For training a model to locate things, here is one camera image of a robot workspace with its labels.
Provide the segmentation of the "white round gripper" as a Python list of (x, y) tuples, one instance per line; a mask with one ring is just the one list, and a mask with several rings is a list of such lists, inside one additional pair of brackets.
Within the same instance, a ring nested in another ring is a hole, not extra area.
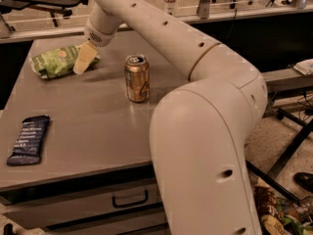
[(87, 20), (84, 35), (90, 42), (81, 45), (73, 71), (83, 74), (98, 54), (96, 46), (107, 46), (115, 35), (115, 24), (111, 20)]

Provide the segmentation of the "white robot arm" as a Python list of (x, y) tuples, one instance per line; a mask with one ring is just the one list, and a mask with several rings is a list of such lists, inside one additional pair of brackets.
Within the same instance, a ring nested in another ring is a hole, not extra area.
[(85, 35), (106, 46), (130, 25), (187, 79), (150, 123), (156, 181), (172, 235), (262, 235), (244, 144), (267, 105), (260, 71), (145, 0), (94, 0)]

